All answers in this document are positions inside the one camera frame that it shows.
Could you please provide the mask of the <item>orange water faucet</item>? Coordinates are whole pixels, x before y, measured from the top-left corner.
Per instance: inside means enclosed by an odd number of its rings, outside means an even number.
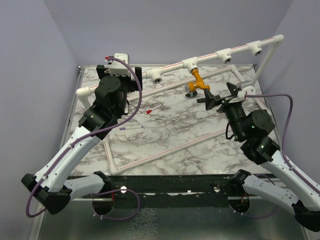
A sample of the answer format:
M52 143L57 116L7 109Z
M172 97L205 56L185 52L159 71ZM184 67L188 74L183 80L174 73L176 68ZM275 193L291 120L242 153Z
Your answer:
M200 89L200 90L210 90L210 86L209 85L205 85L203 78L200 76L199 74L199 70L197 68L194 68L191 71L191 74L194 76L195 78L195 82L189 82L186 83L184 88L187 92L195 92L196 89Z

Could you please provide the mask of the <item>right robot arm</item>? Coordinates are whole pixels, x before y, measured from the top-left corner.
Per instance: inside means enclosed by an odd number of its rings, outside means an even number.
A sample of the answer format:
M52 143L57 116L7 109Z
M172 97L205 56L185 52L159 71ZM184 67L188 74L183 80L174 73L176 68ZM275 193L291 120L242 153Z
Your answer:
M227 128L232 130L234 140L242 143L243 154L287 187L283 189L241 169L233 175L230 191L236 196L246 192L261 197L287 210L304 228L319 232L320 185L288 159L284 144L278 145L269 137L275 124L266 109L245 113L243 102L247 98L259 98L253 83L228 82L226 85L230 92L226 97L204 89L205 109L209 111L217 107L218 113L225 114Z

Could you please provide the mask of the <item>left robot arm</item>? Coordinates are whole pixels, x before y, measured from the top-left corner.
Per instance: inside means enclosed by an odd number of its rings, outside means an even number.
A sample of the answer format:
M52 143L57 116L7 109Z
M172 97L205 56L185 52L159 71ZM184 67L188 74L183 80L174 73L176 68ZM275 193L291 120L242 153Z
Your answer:
M87 195L103 198L110 193L109 178L100 171L77 179L69 179L69 176L112 129L131 120L139 111L138 104L129 114L127 96L137 91L138 99L142 100L142 68L130 68L126 63L121 67L121 73L113 73L115 67L112 64L96 67L100 81L94 91L95 100L80 118L69 140L42 169L34 174L27 173L21 179L30 192L25 207L27 217L35 218L42 214L42 211L30 212L32 199L36 199L45 211L55 215L73 199Z

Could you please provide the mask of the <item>small black knob fitting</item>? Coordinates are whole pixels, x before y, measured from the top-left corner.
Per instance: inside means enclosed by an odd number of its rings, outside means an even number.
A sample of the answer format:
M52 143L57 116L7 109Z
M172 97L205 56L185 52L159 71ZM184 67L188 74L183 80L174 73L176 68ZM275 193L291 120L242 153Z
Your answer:
M193 91L193 92L186 93L185 96L187 98L194 98L197 94L198 94L197 91Z

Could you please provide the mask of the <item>red capped white marker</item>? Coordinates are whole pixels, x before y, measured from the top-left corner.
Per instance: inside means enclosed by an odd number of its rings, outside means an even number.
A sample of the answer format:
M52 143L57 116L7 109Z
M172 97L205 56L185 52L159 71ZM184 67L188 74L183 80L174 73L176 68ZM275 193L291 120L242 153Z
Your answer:
M157 109L160 108L161 106L162 106L162 105L159 104L159 105L157 105L157 106L155 106L155 107L147 110L147 111L145 112L145 114L146 114L146 115L149 115L151 112L153 112L154 110L157 110Z

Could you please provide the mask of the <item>purple capped white marker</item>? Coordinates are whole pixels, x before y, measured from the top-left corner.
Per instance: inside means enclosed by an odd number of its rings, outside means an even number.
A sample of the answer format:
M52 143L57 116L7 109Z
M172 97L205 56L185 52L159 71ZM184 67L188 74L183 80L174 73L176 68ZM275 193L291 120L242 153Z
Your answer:
M144 127L142 125L138 126L125 126L125 127L120 127L120 131L126 131L126 130L137 130L137 129L143 129Z

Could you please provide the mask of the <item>white pipe frame with tees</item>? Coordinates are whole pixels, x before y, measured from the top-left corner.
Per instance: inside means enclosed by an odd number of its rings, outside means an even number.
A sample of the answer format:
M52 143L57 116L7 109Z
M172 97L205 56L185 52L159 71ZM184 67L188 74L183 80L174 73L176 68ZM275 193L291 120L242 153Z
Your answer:
M269 39L246 43L198 57L209 60L230 60L240 57L240 53L251 54L262 47L270 49L262 68L257 72L253 64L247 65L201 65L200 76L205 85L210 86L214 95L229 95L226 83L238 84L244 81L254 83L255 91L261 94L258 83L262 71L284 41L282 34ZM101 170L107 175L187 175L187 174L232 174L238 169L262 172L262 167L247 160L240 150L240 143L225 139L227 118L216 109L206 111L205 103L197 103L204 92L197 89L197 95L189 98L185 94L185 84L195 78L182 62L171 65L141 65L152 77L161 77L160 83L153 79L143 80L143 98L139 112L132 120L112 130L102 143L98 143L84 157L72 172L86 175ZM85 107L95 100L94 90L99 77L96 66L79 67L76 102L71 132L82 117ZM146 111L158 105L160 108L146 114ZM121 127L143 126L141 129L120 130Z

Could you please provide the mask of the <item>black table front rail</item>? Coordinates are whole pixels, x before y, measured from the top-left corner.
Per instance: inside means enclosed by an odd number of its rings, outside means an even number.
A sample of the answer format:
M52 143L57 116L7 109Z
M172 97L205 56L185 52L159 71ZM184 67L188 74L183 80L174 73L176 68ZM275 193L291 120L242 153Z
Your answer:
M110 176L103 192L126 187L130 192L87 195L103 214L111 209L234 207L246 212L250 199L230 174Z

